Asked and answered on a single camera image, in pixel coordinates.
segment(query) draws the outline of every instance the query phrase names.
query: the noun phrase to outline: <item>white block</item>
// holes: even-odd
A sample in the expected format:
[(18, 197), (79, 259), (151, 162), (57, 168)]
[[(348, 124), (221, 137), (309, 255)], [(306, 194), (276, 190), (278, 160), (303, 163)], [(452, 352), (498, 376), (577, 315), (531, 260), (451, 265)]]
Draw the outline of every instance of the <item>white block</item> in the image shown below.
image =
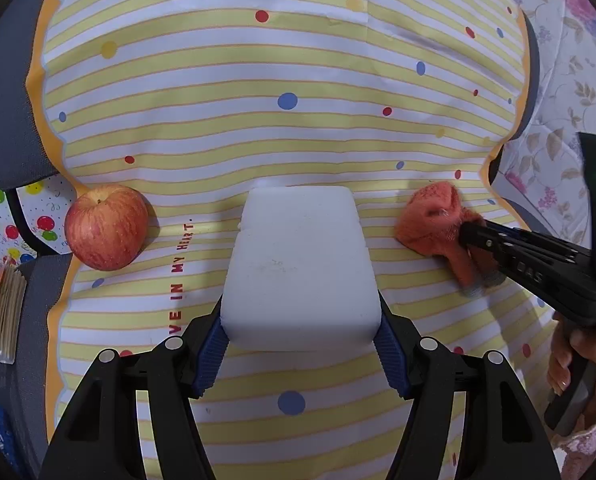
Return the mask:
[(239, 227), (221, 309), (235, 346), (312, 351), (371, 343), (380, 300), (349, 189), (253, 189)]

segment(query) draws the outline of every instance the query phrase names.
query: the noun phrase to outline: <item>apple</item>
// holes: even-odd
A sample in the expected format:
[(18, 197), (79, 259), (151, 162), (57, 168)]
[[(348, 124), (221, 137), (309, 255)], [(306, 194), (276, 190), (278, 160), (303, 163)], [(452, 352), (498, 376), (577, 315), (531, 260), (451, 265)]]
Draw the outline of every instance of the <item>apple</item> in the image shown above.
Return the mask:
[(64, 219), (66, 243), (78, 260), (97, 270), (117, 270), (138, 255), (148, 213), (142, 195), (106, 184), (79, 197)]

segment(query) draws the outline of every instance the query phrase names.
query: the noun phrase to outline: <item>yellow dot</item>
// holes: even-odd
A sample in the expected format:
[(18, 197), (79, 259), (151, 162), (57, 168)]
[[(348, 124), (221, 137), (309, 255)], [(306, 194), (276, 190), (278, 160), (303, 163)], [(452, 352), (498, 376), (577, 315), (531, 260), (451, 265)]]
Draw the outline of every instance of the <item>yellow dot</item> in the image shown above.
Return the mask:
[(115, 41), (106, 41), (102, 44), (102, 48), (100, 49), (100, 54), (105, 59), (111, 59), (115, 56), (115, 53), (118, 52), (118, 46), (115, 44)]
[(26, 192), (30, 195), (37, 195), (39, 192), (42, 191), (44, 185), (41, 182), (34, 182), (33, 184), (29, 184), (25, 187)]
[(364, 4), (362, 0), (347, 0), (347, 9), (353, 10), (354, 12), (360, 12), (364, 10)]

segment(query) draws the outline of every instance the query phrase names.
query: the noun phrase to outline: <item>yellow and white striped cloth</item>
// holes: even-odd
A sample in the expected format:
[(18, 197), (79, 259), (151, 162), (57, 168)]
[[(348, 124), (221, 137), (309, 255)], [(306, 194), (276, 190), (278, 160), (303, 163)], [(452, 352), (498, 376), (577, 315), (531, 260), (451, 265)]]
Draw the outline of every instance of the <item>yellow and white striped cloth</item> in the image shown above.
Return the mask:
[[(527, 85), (511, 0), (45, 0), (27, 86), (47, 154), (79, 192), (119, 182), (151, 213), (130, 266), (69, 270), (49, 315), (49, 434), (102, 348), (149, 350), (212, 309), (254, 186), (348, 186), (392, 310), (457, 351), (500, 349), (544, 400), (548, 309), (509, 281), (465, 298), (442, 262), (393, 238), (407, 197), (435, 180), (518, 225), (486, 170), (520, 122)], [(303, 413), (281, 412), (283, 392), (302, 396)], [(460, 446), (456, 399), (442, 479)], [(409, 405), (373, 348), (230, 348), (193, 411), (219, 480), (378, 480)]]

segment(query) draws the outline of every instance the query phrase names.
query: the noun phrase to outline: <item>blue dot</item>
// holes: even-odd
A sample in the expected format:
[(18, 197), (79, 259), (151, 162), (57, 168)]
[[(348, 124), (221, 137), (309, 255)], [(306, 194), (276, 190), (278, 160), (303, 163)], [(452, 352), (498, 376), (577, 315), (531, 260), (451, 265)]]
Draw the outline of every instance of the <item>blue dot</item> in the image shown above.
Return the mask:
[(298, 104), (298, 97), (293, 92), (286, 92), (278, 97), (278, 106), (283, 110), (293, 110)]
[(298, 392), (284, 392), (278, 397), (278, 408), (284, 415), (300, 415), (304, 407), (304, 397)]

